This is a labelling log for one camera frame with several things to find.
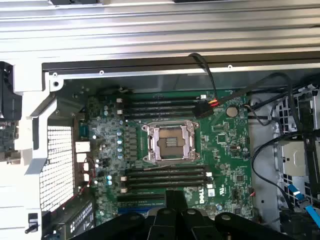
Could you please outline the long black expansion slot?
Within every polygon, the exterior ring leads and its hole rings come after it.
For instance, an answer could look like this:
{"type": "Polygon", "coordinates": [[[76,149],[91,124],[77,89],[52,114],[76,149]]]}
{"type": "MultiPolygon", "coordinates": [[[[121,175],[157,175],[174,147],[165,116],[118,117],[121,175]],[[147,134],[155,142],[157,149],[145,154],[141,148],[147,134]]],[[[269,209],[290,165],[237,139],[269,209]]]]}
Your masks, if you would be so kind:
{"type": "Polygon", "coordinates": [[[116,197],[118,202],[138,202],[148,200],[163,200],[165,195],[163,193],[157,194],[142,194],[142,195],[118,195],[116,197]]]}

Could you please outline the black RAM slot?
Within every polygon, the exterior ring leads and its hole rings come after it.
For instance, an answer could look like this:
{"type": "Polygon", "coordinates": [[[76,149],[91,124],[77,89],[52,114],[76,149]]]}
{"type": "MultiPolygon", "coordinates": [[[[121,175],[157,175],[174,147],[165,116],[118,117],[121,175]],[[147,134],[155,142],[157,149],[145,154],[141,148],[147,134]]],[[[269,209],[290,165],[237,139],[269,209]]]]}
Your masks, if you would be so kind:
{"type": "Polygon", "coordinates": [[[186,118],[194,117],[195,115],[191,112],[184,114],[141,114],[141,115],[126,115],[124,118],[128,120],[133,119],[160,119],[160,118],[186,118]]]}
{"type": "Polygon", "coordinates": [[[158,101],[199,101],[205,100],[206,98],[201,98],[200,96],[186,96],[186,97],[152,97],[152,98],[132,98],[132,97],[118,97],[116,98],[117,103],[124,103],[126,101],[131,102],[158,102],[158,101]]]}
{"type": "Polygon", "coordinates": [[[143,184],[143,185],[132,185],[132,186],[122,186],[120,188],[121,193],[128,193],[131,190],[143,190],[143,189],[175,189],[175,188],[185,188],[185,187],[206,187],[208,189],[213,189],[213,184],[204,184],[200,182],[194,183],[176,183],[176,184],[143,184]]]}
{"type": "Polygon", "coordinates": [[[197,102],[156,102],[146,104],[127,104],[124,108],[157,108],[157,107],[179,107],[179,106],[195,106],[197,102]]]}
{"type": "Polygon", "coordinates": [[[165,184],[165,183],[195,183],[195,182],[207,182],[207,178],[147,178],[147,179],[131,179],[123,181],[127,185],[143,185],[143,184],[165,184]]]}
{"type": "Polygon", "coordinates": [[[147,177],[172,177],[172,176],[205,176],[205,177],[212,177],[212,172],[202,172],[202,171],[180,171],[180,172],[142,172],[142,173],[127,173],[123,176],[127,179],[129,178],[147,178],[147,177]]]}
{"type": "Polygon", "coordinates": [[[159,113],[159,112],[188,112],[193,108],[125,108],[122,109],[124,114],[133,113],[159,113]]]}
{"type": "Polygon", "coordinates": [[[208,170],[206,165],[194,166],[163,166],[163,167],[149,167],[149,168],[129,168],[125,170],[126,174],[129,173],[142,173],[142,172],[155,172],[155,171],[180,171],[180,170],[208,170]]]}

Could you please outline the long blue expansion slot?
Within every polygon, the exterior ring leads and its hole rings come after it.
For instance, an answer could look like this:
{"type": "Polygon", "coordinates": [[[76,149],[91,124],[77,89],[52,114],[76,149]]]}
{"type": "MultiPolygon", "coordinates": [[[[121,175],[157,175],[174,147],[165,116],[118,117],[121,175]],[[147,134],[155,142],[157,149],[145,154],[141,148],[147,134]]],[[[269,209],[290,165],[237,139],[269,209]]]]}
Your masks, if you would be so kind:
{"type": "Polygon", "coordinates": [[[151,206],[143,206],[143,207],[119,207],[117,209],[117,213],[120,215],[127,214],[127,213],[139,213],[139,214],[146,214],[150,209],[151,206]]]}

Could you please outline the green Dell motherboard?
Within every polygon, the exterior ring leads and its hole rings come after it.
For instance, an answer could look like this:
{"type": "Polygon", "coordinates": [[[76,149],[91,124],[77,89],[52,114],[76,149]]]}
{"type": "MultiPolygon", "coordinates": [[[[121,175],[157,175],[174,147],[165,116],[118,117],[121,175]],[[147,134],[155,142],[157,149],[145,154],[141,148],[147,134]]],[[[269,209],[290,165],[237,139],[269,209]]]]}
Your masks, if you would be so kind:
{"type": "Polygon", "coordinates": [[[85,179],[90,181],[90,187],[95,200],[95,219],[98,224],[120,216],[118,208],[152,207],[163,208],[164,199],[118,202],[117,196],[164,194],[166,191],[183,191],[189,208],[204,210],[210,218],[222,212],[230,212],[246,219],[253,218],[253,201],[251,194],[252,174],[250,167],[250,138],[248,130],[248,113],[244,108],[246,98],[234,98],[213,109],[213,114],[204,118],[175,117],[154,119],[125,119],[128,115],[155,114],[185,114],[184,112],[138,112],[123,113],[122,109],[145,108],[194,108],[193,106],[166,106],[124,108],[129,104],[179,103],[213,101],[215,93],[211,90],[171,91],[134,93],[120,89],[111,94],[97,94],[90,96],[84,108],[74,120],[77,132],[76,152],[78,162],[84,165],[85,179]],[[125,101],[116,102],[116,98],[173,98],[200,96],[204,100],[184,101],[125,101]],[[238,108],[236,117],[228,117],[226,108],[238,108]],[[195,131],[196,152],[200,159],[190,163],[169,165],[154,165],[143,161],[148,153],[147,133],[142,126],[151,122],[190,120],[199,124],[195,131]],[[158,172],[212,172],[213,176],[156,176],[129,178],[126,169],[156,168],[164,166],[208,166],[208,170],[168,170],[146,171],[158,172]],[[133,189],[121,193],[121,187],[142,184],[126,184],[123,182],[137,179],[177,179],[177,178],[207,178],[206,182],[213,184],[213,188],[179,187],[133,189]]]}

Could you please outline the black power connector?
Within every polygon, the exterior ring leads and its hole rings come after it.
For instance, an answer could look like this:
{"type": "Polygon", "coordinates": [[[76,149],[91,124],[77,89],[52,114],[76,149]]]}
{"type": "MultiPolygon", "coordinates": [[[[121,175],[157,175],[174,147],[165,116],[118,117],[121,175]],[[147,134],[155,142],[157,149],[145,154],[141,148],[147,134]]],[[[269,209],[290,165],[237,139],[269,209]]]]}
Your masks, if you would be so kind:
{"type": "Polygon", "coordinates": [[[213,101],[203,100],[198,102],[194,106],[194,108],[192,109],[192,112],[197,119],[202,119],[202,118],[213,115],[214,114],[213,109],[215,107],[218,107],[219,105],[220,103],[217,100],[213,100],[213,101]]]}

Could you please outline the open metal PC case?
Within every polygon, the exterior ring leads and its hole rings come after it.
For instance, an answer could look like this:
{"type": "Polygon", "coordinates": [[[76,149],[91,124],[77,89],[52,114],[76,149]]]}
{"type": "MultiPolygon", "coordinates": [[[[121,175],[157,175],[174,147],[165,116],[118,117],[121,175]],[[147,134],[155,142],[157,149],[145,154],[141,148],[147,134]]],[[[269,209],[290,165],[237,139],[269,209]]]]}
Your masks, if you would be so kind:
{"type": "Polygon", "coordinates": [[[247,219],[290,240],[320,240],[320,215],[313,206],[296,211],[283,192],[275,144],[290,137],[315,137],[304,130],[295,106],[300,89],[320,88],[320,52],[289,53],[255,60],[238,56],[223,67],[213,56],[47,63],[41,70],[48,96],[32,117],[33,150],[25,173],[23,226],[14,240],[71,240],[101,224],[84,165],[78,162],[74,121],[90,96],[121,89],[133,93],[213,91],[219,106],[245,97],[248,116],[253,217],[247,219]],[[38,231],[25,234],[28,214],[38,231]]]}

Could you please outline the small black latch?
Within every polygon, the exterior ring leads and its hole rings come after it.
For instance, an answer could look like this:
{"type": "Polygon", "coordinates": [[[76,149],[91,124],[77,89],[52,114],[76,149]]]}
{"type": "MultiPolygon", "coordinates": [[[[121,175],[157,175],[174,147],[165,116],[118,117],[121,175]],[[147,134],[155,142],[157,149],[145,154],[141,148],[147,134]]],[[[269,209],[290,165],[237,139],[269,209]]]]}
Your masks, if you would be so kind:
{"type": "Polygon", "coordinates": [[[34,233],[39,229],[39,218],[37,213],[28,214],[28,227],[25,229],[24,233],[34,233]]]}

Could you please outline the metal disk bay cage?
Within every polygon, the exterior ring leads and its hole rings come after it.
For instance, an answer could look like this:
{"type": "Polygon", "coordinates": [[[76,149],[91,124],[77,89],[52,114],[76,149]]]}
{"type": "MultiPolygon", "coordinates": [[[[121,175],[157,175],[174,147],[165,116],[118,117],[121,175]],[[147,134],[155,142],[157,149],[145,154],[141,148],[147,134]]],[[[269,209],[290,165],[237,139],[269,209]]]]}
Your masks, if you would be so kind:
{"type": "MultiPolygon", "coordinates": [[[[320,88],[299,89],[294,104],[304,130],[320,131],[320,88]]],[[[313,206],[320,215],[320,134],[293,136],[275,144],[278,185],[297,212],[313,206]]]]}

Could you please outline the metal CPU socket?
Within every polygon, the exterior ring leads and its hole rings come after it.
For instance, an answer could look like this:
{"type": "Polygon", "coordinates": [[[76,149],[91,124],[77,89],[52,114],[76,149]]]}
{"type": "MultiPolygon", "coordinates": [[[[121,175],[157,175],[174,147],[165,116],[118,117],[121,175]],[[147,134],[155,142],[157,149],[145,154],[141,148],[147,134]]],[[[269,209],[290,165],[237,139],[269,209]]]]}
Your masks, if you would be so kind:
{"type": "Polygon", "coordinates": [[[145,124],[147,155],[144,162],[153,165],[192,163],[200,159],[196,151],[196,130],[200,124],[191,120],[156,121],[145,124]]]}

